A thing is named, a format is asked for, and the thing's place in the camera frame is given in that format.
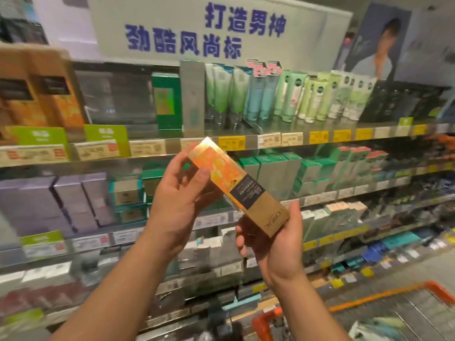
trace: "man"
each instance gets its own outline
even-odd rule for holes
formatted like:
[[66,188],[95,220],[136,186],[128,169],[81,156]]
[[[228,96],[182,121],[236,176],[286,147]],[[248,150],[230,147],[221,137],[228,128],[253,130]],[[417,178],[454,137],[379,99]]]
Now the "man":
[[381,37],[379,38],[376,53],[357,62],[352,69],[352,72],[355,74],[367,75],[369,77],[376,77],[379,80],[386,80],[393,68],[392,61],[390,61],[388,54],[395,45],[400,30],[400,19],[393,18],[386,23]]
[[[136,338],[169,262],[188,242],[197,214],[220,197],[208,168],[182,171],[195,146],[171,160],[141,236],[50,341]],[[280,300],[296,341],[350,341],[305,275],[298,202],[290,206],[290,214],[272,239],[242,217],[236,227],[240,254],[245,255],[245,246],[253,247],[264,280]]]

